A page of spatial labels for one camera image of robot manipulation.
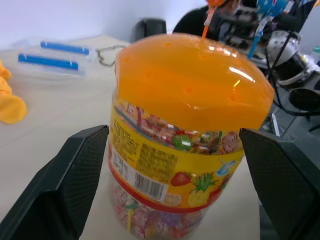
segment desk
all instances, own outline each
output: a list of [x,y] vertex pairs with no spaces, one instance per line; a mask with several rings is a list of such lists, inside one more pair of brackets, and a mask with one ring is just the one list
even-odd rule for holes
[[[127,44],[104,35],[74,43],[94,48]],[[13,73],[9,84],[25,100],[28,114],[13,125],[0,123],[0,221],[68,137],[86,128],[109,124],[116,86],[113,68],[100,65],[97,59],[87,79],[49,80],[20,75],[14,67],[16,57],[13,51],[0,52],[4,66]],[[106,61],[112,62],[113,58],[105,56]],[[114,218],[107,192],[109,174],[105,154],[81,240],[136,239]],[[244,159],[191,239],[258,240],[259,228],[259,200]]]

